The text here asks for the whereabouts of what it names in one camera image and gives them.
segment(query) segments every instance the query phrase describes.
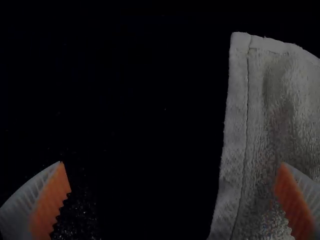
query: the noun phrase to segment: towel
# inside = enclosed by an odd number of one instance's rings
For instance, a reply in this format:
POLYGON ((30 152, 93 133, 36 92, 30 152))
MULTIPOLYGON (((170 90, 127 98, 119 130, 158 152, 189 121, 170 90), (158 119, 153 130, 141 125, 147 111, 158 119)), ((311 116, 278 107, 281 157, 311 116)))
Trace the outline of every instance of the towel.
POLYGON ((235 32, 219 190, 208 240, 293 240, 274 195, 288 163, 320 182, 320 60, 301 47, 235 32))

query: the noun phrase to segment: dark surface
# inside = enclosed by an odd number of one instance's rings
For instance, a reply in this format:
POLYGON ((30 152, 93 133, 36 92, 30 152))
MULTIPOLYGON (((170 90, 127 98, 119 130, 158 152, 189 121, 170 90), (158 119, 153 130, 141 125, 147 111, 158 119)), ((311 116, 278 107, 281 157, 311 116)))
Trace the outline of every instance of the dark surface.
POLYGON ((248 26, 249 17, 238 17, 233 25, 220 16, 82 13, 8 21, 0 40, 1 203, 63 161, 72 193, 53 239, 206 239, 231 33, 317 55, 319 40, 294 37, 292 22, 248 26))

